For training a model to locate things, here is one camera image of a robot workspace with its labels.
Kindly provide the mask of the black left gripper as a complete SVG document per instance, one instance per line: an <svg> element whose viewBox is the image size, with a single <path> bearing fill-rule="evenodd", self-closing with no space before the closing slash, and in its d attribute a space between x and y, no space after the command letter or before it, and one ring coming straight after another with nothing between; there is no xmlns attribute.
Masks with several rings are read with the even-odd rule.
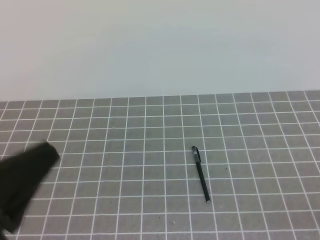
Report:
<svg viewBox="0 0 320 240"><path fill-rule="evenodd" d="M58 162L47 141L0 161L0 233L14 233L42 180Z"/></svg>

